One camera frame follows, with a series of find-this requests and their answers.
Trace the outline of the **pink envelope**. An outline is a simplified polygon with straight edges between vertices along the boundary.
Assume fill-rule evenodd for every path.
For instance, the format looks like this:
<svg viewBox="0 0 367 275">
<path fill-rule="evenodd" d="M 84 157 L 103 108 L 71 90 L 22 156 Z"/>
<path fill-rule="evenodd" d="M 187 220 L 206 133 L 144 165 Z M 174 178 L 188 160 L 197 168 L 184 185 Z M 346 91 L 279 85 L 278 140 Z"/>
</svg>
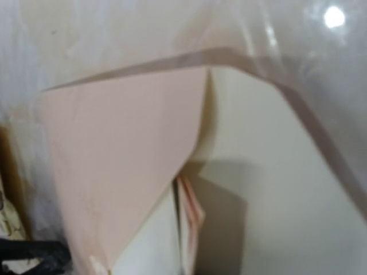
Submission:
<svg viewBox="0 0 367 275">
<path fill-rule="evenodd" d="M 194 274 L 365 274 L 366 190 L 301 93 L 230 50 L 48 90 L 77 274 L 182 274 L 177 178 L 205 212 Z"/>
</svg>

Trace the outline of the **pink printed card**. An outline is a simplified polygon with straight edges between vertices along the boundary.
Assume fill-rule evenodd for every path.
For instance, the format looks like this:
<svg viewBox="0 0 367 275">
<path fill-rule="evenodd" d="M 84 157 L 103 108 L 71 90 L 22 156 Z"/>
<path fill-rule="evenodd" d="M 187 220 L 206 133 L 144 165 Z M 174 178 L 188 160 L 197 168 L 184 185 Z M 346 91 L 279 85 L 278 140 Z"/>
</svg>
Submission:
<svg viewBox="0 0 367 275">
<path fill-rule="evenodd" d="M 177 187 L 182 274 L 194 274 L 205 212 L 187 177 L 179 176 Z"/>
</svg>

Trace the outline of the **wax seal sticker sheet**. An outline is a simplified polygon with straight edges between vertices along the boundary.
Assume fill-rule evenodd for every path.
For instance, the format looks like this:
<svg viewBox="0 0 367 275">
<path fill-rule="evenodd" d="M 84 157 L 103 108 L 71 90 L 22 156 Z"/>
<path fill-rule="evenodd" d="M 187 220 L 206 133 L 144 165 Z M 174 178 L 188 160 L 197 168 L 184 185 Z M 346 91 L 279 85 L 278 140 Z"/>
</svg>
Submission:
<svg viewBox="0 0 367 275">
<path fill-rule="evenodd" d="M 30 222 L 26 212 L 25 184 L 18 173 L 10 142 L 10 132 L 1 127 L 1 237 L 30 240 Z"/>
</svg>

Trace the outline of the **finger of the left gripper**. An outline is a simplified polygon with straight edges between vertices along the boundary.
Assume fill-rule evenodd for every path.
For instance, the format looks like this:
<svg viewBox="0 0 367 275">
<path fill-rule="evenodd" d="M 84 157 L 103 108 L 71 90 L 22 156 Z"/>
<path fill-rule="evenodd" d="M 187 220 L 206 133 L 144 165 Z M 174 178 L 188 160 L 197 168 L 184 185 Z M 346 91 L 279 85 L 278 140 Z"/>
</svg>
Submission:
<svg viewBox="0 0 367 275">
<path fill-rule="evenodd" d="M 1 239 L 1 274 L 15 274 L 5 261 L 41 259 L 26 275 L 64 274 L 71 262 L 69 248 L 60 241 L 20 241 Z"/>
</svg>

